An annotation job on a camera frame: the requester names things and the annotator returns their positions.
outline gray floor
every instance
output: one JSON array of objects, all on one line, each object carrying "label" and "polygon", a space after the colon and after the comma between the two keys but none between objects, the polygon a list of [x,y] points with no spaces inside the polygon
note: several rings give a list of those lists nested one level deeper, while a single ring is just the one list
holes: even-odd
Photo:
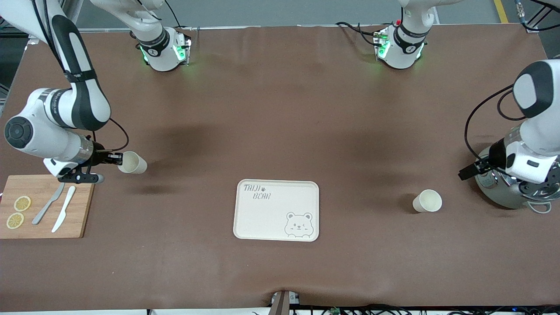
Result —
[{"label": "gray floor", "polygon": [[[380,24],[400,17],[396,0],[168,0],[179,22],[186,26],[323,25],[345,21]],[[465,0],[438,7],[442,24],[499,23],[493,0]],[[175,21],[166,5],[156,14],[166,26]],[[84,0],[79,28],[124,27],[114,16]]]},{"label": "gray floor", "polygon": [[[400,17],[396,0],[168,0],[179,22],[186,26],[291,26],[327,25],[339,21],[352,24],[380,24]],[[518,22],[514,0],[502,0],[509,22]],[[522,0],[531,16],[539,5]],[[442,24],[491,24],[500,19],[493,0],[465,0],[437,8]],[[175,26],[166,5],[156,14],[166,26]],[[551,13],[541,24],[560,23],[560,14]],[[111,14],[83,0],[76,24],[80,29],[124,28],[125,25]],[[549,58],[560,54],[560,27],[539,34]],[[25,39],[0,39],[0,84],[10,86],[21,59]]]},{"label": "gray floor", "polygon": [[[532,1],[524,0],[523,7],[525,8],[525,16],[527,20],[539,11],[541,5]],[[517,11],[513,0],[503,0],[503,6],[506,10],[507,19],[511,23],[518,22]],[[551,12],[540,24],[539,27],[548,27],[560,24],[560,13]],[[543,43],[544,50],[548,58],[554,58],[560,54],[560,27],[548,31],[539,32],[540,40]]]}]

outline paper cup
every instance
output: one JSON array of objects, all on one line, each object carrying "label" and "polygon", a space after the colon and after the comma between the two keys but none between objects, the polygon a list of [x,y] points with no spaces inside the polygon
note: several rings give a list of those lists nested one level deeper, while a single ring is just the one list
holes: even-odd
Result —
[{"label": "paper cup", "polygon": [[133,151],[123,153],[123,165],[119,165],[119,170],[127,174],[142,174],[148,168],[148,164],[138,154]]},{"label": "paper cup", "polygon": [[412,206],[418,212],[436,212],[441,208],[441,196],[436,191],[427,189],[412,201]]}]

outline cutting board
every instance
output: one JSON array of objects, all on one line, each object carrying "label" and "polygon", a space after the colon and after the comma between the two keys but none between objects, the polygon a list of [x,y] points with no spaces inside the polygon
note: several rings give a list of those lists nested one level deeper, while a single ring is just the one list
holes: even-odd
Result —
[{"label": "cutting board", "polygon": [[[58,199],[53,202],[41,222],[31,224],[33,218],[41,211],[53,196],[60,183],[52,175],[12,175],[8,177],[0,201],[0,239],[10,238],[80,238],[86,226],[87,213],[90,208],[91,196],[94,192],[93,184],[69,184]],[[66,219],[54,233],[51,230],[56,222],[64,199],[70,186],[76,186],[76,192],[66,208]],[[17,229],[6,226],[8,217],[17,212],[13,203],[21,196],[31,198],[31,207],[22,212],[24,223]]]}]

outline kettle handle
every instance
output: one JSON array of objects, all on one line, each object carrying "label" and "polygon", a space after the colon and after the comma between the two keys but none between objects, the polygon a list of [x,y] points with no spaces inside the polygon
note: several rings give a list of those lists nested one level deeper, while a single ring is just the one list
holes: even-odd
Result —
[{"label": "kettle handle", "polygon": [[[534,203],[531,201],[527,201],[525,202],[525,204],[527,205],[527,207],[529,207],[529,209],[531,209],[534,213],[538,213],[538,214],[547,214],[550,212],[550,210],[552,209],[552,205],[550,204],[550,202],[546,202],[546,203]],[[538,205],[543,205],[545,206],[547,209],[545,211],[539,211],[537,209],[535,209],[535,206]]]}]

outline metal knife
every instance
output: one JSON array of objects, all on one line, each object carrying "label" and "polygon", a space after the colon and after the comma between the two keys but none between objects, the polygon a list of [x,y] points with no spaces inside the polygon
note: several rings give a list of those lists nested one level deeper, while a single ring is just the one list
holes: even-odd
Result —
[{"label": "metal knife", "polygon": [[53,196],[50,198],[50,200],[46,203],[46,205],[43,207],[43,209],[41,209],[41,211],[39,211],[39,213],[35,216],[35,218],[33,218],[33,221],[31,222],[31,224],[33,225],[37,225],[39,224],[39,222],[41,222],[41,219],[43,218],[43,216],[45,215],[47,209],[50,207],[50,205],[55,202],[58,197],[60,197],[60,195],[62,194],[62,190],[64,190],[64,183],[60,183],[60,185],[57,188],[57,191],[55,191],[53,193]]},{"label": "metal knife", "polygon": [[60,225],[62,224],[64,219],[66,218],[66,208],[68,207],[68,204],[72,199],[72,196],[74,196],[75,191],[76,191],[76,186],[70,186],[70,188],[68,189],[68,193],[66,194],[66,199],[64,200],[64,205],[62,206],[62,210],[58,215],[57,222],[54,224],[53,229],[50,231],[51,233],[56,232],[58,228],[60,228]]}]

